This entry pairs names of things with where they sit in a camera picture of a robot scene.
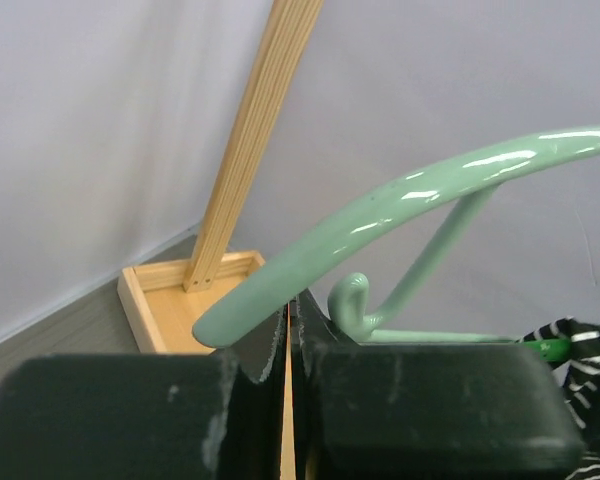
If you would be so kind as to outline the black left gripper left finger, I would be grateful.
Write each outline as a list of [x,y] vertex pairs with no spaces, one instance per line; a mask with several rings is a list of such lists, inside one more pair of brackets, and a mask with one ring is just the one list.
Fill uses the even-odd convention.
[[276,479],[287,327],[202,354],[54,354],[0,383],[0,479]]

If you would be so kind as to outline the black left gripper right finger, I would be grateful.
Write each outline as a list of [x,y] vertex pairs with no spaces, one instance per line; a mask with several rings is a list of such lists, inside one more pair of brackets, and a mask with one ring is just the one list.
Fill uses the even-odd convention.
[[300,479],[562,479],[585,450],[519,344],[361,346],[309,292],[289,304]]

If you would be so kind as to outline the mint green clothes hanger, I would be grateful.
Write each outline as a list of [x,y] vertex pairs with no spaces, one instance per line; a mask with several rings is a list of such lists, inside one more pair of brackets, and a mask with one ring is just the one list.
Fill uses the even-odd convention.
[[330,319],[352,340],[404,340],[382,330],[415,294],[493,192],[503,183],[600,156],[600,126],[531,134],[418,169],[390,181],[326,217],[216,302],[193,325],[201,344],[227,347],[354,253],[404,223],[445,204],[452,211],[393,291],[366,313],[369,281],[351,274],[328,297]]

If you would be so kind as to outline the bright green clothes hanger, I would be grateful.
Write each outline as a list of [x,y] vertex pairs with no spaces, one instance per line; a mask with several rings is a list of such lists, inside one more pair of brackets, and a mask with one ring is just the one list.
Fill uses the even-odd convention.
[[600,330],[523,344],[538,351],[551,368],[567,366],[565,404],[584,440],[600,439]]

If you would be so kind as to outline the black white striped top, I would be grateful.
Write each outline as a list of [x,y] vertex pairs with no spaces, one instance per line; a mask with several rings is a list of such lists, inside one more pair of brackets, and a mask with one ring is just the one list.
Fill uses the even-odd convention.
[[586,444],[578,467],[569,479],[600,479],[600,325],[562,318],[544,325],[521,338],[534,345],[544,357],[550,355],[553,340],[568,344],[567,353],[548,360],[555,370],[567,367],[562,385],[565,404]]

